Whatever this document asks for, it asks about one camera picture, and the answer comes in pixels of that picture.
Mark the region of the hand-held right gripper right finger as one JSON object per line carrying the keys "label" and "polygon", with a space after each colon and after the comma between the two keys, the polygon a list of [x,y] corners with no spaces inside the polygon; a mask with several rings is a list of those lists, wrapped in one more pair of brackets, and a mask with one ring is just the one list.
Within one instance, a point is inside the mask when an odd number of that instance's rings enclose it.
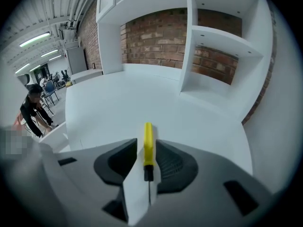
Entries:
{"label": "hand-held right gripper right finger", "polygon": [[156,194],[183,191],[196,178],[198,164],[193,156],[154,137],[154,126],[149,127],[149,182],[154,181],[154,167],[160,170]]}

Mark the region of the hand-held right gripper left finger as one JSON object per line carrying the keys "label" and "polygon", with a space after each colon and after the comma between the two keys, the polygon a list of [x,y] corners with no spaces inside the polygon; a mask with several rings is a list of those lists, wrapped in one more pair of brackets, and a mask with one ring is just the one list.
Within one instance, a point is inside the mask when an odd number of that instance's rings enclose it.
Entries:
{"label": "hand-held right gripper left finger", "polygon": [[130,226],[145,215],[145,181],[143,179],[143,134],[114,142],[112,148],[98,156],[93,168],[106,187],[101,209],[111,217]]}

